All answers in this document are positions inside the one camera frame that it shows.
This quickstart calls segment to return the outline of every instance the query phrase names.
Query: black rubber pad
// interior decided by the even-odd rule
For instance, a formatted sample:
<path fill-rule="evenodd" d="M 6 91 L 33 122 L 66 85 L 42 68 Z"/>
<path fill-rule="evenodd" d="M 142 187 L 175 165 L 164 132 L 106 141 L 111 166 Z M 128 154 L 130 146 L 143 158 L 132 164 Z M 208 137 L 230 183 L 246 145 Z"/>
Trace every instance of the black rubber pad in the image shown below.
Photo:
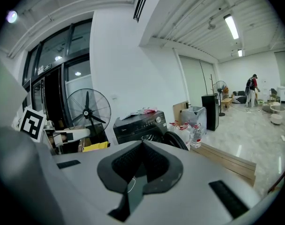
<path fill-rule="evenodd" d="M 67 161 L 67 162 L 63 162 L 63 163 L 58 163 L 57 166 L 59 167 L 59 169 L 62 169 L 62 168 L 66 168 L 66 167 L 75 166 L 77 164 L 80 164 L 80 162 L 78 160 L 71 160 L 71 161 Z"/>
<path fill-rule="evenodd" d="M 233 218 L 238 218 L 240 215 L 248 211 L 248 208 L 223 181 L 219 180 L 211 182 L 209 183 L 209 186 L 212 188 Z"/>

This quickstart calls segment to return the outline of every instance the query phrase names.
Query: water bottle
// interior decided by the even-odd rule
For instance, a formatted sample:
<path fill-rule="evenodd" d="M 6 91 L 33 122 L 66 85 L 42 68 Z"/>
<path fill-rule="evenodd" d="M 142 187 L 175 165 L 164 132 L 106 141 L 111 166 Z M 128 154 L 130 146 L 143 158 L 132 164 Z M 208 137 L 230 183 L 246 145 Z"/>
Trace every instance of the water bottle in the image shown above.
<path fill-rule="evenodd" d="M 201 137 L 202 137 L 202 132 L 199 126 L 195 125 L 190 135 L 190 146 L 193 146 L 194 148 L 199 148 L 201 146 Z"/>

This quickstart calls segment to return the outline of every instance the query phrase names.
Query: person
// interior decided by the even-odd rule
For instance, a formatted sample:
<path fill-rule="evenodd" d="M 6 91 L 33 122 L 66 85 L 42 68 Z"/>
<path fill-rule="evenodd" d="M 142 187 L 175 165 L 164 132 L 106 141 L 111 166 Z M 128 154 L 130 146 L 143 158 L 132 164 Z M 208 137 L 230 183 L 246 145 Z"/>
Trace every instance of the person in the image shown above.
<path fill-rule="evenodd" d="M 254 107 L 254 101 L 255 101 L 255 89 L 257 89 L 258 92 L 260 92 L 259 88 L 257 87 L 257 75 L 253 74 L 251 78 L 248 79 L 247 84 L 246 84 L 246 96 L 247 96 L 247 101 L 246 101 L 246 107 L 249 106 L 249 102 L 251 100 L 251 107 Z"/>

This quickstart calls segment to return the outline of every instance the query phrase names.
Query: yellow object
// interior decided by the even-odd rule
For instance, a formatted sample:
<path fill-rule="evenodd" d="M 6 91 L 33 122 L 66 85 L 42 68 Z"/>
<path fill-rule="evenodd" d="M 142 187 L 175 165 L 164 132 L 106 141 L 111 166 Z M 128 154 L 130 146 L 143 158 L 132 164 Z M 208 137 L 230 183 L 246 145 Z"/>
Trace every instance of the yellow object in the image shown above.
<path fill-rule="evenodd" d="M 107 148 L 109 142 L 96 143 L 88 147 L 84 147 L 83 152 L 89 152 L 98 149 Z"/>

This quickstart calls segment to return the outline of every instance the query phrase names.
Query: standing fan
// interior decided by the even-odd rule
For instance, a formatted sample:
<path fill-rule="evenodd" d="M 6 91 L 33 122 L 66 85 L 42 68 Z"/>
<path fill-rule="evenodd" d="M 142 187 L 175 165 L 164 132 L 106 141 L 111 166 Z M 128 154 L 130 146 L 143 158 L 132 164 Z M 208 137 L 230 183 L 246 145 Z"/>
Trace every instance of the standing fan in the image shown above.
<path fill-rule="evenodd" d="M 227 84 L 224 81 L 217 81 L 213 88 L 213 93 L 219 93 L 219 101 L 220 101 L 220 113 L 218 114 L 220 117 L 225 116 L 225 113 L 222 112 L 222 103 L 221 103 L 221 93 L 225 93 L 228 91 Z"/>
<path fill-rule="evenodd" d="M 71 125 L 90 129 L 90 135 L 102 133 L 109 124 L 111 109 L 104 95 L 94 89 L 80 89 L 67 98 Z"/>

